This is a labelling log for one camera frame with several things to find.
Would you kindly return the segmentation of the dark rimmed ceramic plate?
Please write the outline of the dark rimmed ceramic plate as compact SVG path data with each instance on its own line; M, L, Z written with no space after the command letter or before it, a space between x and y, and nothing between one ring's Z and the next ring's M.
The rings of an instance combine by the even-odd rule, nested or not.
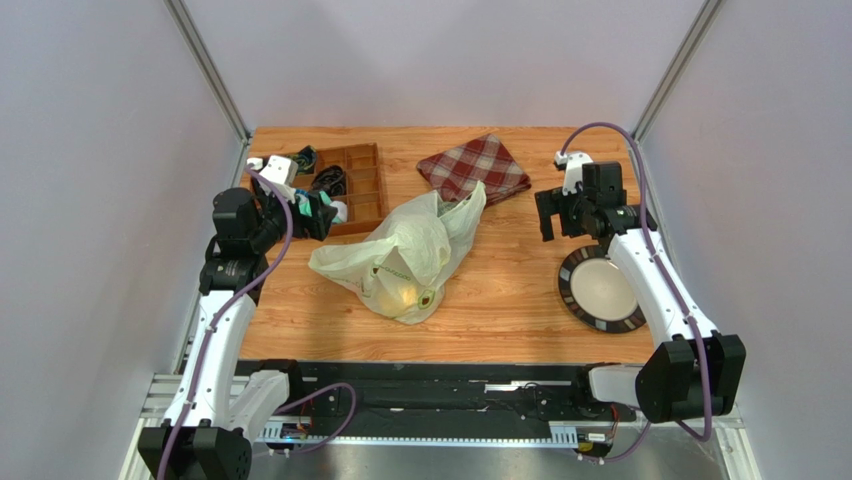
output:
M626 334L647 324L625 275L598 245L577 248L565 257L558 288L567 311L597 331Z

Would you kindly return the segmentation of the translucent avocado print plastic bag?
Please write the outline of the translucent avocado print plastic bag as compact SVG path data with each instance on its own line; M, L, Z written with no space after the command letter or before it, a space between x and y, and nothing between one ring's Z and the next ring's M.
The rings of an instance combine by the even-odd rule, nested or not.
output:
M473 247L486 206L484 186L460 202L431 191L396 207L365 240L314 250L309 268L356 294L372 312L402 324L425 321L445 297L446 282ZM391 285L416 284L429 306L400 317L384 315L380 299Z

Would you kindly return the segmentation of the small yellow fake fruit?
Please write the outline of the small yellow fake fruit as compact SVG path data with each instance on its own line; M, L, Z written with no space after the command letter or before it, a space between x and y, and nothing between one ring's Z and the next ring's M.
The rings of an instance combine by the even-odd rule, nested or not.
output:
M423 310L429 306L431 297L416 284L391 285L380 299L384 315L400 317Z

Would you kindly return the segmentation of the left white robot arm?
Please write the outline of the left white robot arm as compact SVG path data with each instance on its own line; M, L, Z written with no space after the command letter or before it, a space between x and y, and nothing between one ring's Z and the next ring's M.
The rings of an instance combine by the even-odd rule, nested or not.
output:
M137 449L156 479L245 479L252 444L290 396L292 365L252 373L232 394L239 350L266 278L282 261L267 254L295 239L324 240L337 208L316 191L294 201L231 188L213 200L215 234L199 275L195 340L161 423L142 430Z

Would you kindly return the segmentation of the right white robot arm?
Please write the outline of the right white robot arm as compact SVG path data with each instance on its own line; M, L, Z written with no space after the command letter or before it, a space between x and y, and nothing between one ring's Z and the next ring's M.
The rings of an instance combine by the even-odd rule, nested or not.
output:
M654 352L641 366L597 364L580 375L592 403L638 408L653 423L712 419L735 405L746 348L739 336L723 334L698 307L667 255L647 209L627 202L617 162L587 154L558 155L561 186L535 195L540 231L555 237L588 236L563 260L559 294L571 315L608 334L646 326Z

